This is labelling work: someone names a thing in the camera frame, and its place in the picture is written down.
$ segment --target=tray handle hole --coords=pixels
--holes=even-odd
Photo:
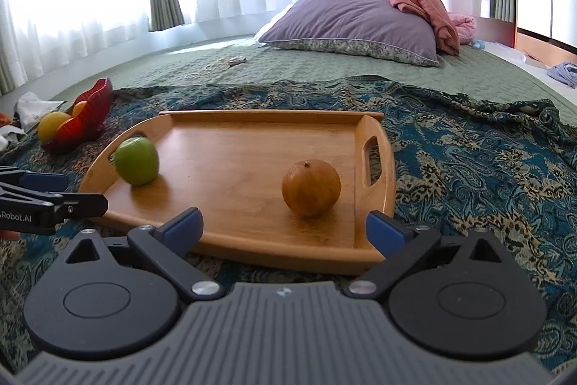
[[[367,163],[367,175],[369,176],[369,186],[374,185],[383,169],[381,167],[381,154],[379,153],[379,143],[377,137],[371,137],[365,144],[365,156]]]

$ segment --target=purple pillow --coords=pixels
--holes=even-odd
[[[435,34],[422,18],[389,0],[298,0],[255,38],[283,49],[305,49],[438,66]]]

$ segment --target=blue cloth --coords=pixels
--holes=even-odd
[[[547,69],[547,75],[553,79],[575,88],[577,85],[577,64],[575,63],[561,63]]]
[[[483,40],[473,40],[471,46],[473,49],[485,49],[485,42]]]

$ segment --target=wall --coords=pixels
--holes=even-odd
[[[135,40],[83,57],[0,97],[0,112],[12,116],[14,105],[25,92],[34,92],[41,99],[50,100],[80,80],[145,54],[214,38],[254,34],[275,14],[243,15],[155,32],[149,32],[144,21]]]

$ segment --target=tray handle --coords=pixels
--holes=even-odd
[[[357,191],[355,213],[358,218],[357,227],[364,228],[366,216],[372,210],[380,210],[387,216],[393,217],[396,197],[395,157],[387,133],[375,118],[369,116],[361,118],[356,133]],[[370,184],[368,150],[374,140],[379,146],[381,175],[376,182]]]
[[[155,143],[171,128],[172,118],[170,115],[160,115],[135,124],[133,127],[124,131],[108,144],[106,149],[104,149],[92,163],[82,183],[80,183],[79,192],[104,193],[118,180],[118,173],[114,165],[110,163],[110,156],[114,154],[114,151],[116,151],[118,146],[124,141],[135,135],[142,135]]]

